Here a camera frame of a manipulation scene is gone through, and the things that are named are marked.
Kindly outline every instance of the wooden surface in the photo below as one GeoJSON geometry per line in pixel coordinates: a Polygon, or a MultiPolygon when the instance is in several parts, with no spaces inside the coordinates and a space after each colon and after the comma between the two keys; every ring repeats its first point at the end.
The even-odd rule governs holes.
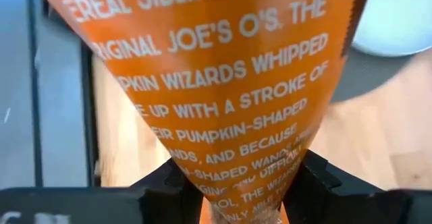
{"type": "MultiPolygon", "coordinates": [[[[101,175],[128,186],[169,158],[95,59],[101,175]]],[[[330,105],[312,150],[384,189],[432,189],[432,51],[378,89],[330,105]]]]}

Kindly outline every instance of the orange bag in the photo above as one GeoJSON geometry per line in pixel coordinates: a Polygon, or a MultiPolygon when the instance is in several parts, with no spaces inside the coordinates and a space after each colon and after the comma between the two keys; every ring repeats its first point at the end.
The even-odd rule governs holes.
{"type": "Polygon", "coordinates": [[[339,80],[365,0],[49,0],[187,178],[265,223],[339,80]]]}

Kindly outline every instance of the white object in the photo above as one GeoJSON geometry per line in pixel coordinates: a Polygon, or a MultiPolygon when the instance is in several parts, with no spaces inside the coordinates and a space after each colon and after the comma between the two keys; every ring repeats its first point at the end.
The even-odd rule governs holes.
{"type": "Polygon", "coordinates": [[[353,47],[385,57],[432,47],[432,0],[368,0],[353,47]]]}

